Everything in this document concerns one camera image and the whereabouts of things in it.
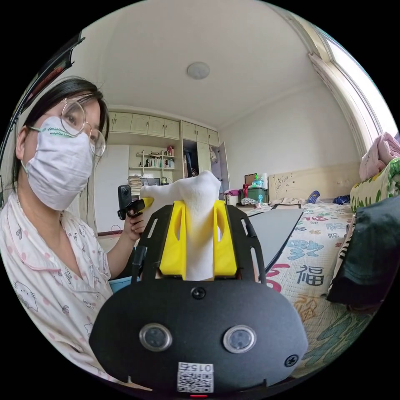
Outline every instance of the pajamas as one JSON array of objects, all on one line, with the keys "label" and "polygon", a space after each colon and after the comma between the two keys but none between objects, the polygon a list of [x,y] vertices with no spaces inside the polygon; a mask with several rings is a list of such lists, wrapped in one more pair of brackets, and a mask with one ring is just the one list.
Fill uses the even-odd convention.
[{"label": "pajamas", "polygon": [[15,293],[41,333],[76,366],[113,382],[100,366],[89,337],[112,295],[107,254],[93,230],[67,211],[61,224],[82,279],[46,245],[26,218],[15,193],[0,212],[0,253]]}]

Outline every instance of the ceiling light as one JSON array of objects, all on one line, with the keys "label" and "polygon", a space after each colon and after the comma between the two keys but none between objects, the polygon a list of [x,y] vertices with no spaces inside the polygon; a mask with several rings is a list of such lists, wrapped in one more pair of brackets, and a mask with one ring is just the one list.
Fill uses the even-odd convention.
[{"label": "ceiling light", "polygon": [[204,62],[194,62],[188,66],[187,72],[193,79],[204,79],[209,75],[210,67]]}]

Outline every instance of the face mask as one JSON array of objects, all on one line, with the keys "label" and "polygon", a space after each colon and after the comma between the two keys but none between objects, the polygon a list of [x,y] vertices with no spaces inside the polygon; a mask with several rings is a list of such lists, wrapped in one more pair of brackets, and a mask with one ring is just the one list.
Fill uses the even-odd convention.
[{"label": "face mask", "polygon": [[69,135],[59,117],[46,119],[37,137],[35,156],[22,167],[38,199],[63,211],[85,188],[92,173],[89,137],[85,133]]}]

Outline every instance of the pink blanket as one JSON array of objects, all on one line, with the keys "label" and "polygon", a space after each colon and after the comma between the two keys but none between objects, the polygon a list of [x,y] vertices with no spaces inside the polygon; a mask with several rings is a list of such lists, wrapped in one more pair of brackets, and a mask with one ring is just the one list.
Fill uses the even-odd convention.
[{"label": "pink blanket", "polygon": [[380,135],[361,160],[361,180],[372,178],[398,157],[400,157],[399,143],[389,133]]}]

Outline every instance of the patterned quilt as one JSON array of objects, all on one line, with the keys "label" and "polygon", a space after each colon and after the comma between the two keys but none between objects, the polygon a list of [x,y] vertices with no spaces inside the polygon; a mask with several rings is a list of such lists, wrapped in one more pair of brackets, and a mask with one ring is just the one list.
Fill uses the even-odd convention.
[{"label": "patterned quilt", "polygon": [[267,285],[294,305],[307,332],[309,348],[292,374],[295,378],[336,359],[372,318],[352,314],[325,299],[346,225],[353,216],[350,205],[307,204],[303,210],[281,256],[266,274]]},{"label": "patterned quilt", "polygon": [[352,210],[400,195],[400,158],[392,160],[386,168],[370,179],[357,183],[351,189]]}]

